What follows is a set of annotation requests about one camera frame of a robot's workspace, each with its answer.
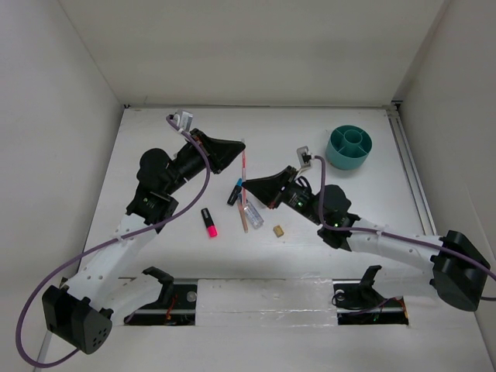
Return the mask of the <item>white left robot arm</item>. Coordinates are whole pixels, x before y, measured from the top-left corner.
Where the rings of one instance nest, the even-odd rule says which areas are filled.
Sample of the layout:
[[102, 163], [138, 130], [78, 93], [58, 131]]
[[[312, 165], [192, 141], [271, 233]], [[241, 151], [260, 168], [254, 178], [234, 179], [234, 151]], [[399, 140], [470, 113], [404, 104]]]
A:
[[174, 192], [201, 171], [207, 176], [221, 173], [245, 148], [240, 141], [211, 138], [199, 129], [183, 135], [186, 143], [175, 157], [160, 148], [141, 156], [136, 193], [112, 241], [64, 284], [43, 293], [48, 330], [82, 353], [94, 353], [112, 327], [141, 306], [161, 308], [171, 302], [174, 279], [160, 269], [148, 267], [134, 284], [122, 284], [119, 278], [174, 216]]

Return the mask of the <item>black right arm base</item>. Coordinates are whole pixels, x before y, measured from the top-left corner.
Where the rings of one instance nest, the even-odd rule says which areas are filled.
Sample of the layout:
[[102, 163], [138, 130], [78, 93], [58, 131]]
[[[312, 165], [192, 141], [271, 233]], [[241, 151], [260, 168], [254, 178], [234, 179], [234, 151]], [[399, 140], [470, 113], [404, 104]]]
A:
[[402, 296], [385, 298], [374, 289], [381, 265], [366, 269], [361, 279], [333, 280], [331, 305], [339, 326], [409, 325]]

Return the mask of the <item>red pink pen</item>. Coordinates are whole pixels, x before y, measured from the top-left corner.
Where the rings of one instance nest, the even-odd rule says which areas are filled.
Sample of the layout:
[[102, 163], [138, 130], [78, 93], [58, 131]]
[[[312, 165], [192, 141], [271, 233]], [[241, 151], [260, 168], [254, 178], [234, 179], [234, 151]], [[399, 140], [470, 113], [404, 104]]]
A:
[[[242, 152], [241, 178], [242, 178], [242, 183], [244, 183], [246, 181], [246, 150], [243, 150]], [[243, 208], [246, 207], [246, 190], [243, 186], [242, 186], [242, 206]]]

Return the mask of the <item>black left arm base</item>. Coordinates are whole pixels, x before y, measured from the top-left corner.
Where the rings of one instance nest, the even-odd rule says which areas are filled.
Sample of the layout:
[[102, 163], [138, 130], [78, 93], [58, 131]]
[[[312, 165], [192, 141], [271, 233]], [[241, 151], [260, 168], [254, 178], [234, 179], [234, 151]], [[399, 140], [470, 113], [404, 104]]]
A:
[[126, 326], [194, 326], [198, 299], [198, 280], [174, 279], [168, 273], [148, 267], [143, 271], [154, 277], [161, 289], [155, 301], [145, 304], [124, 318]]

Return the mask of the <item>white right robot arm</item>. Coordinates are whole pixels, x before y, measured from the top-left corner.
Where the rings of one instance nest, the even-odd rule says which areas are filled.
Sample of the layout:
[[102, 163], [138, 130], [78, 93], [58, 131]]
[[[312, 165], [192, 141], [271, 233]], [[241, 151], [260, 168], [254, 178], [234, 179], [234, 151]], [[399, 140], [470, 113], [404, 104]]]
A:
[[430, 285], [447, 304], [474, 312], [482, 299], [490, 265], [461, 232], [446, 236], [407, 237], [349, 213], [351, 206], [337, 185], [322, 183], [313, 194], [308, 181], [293, 167], [270, 177], [242, 183], [268, 208], [284, 203], [321, 228], [318, 235], [329, 246], [365, 252], [427, 270]]

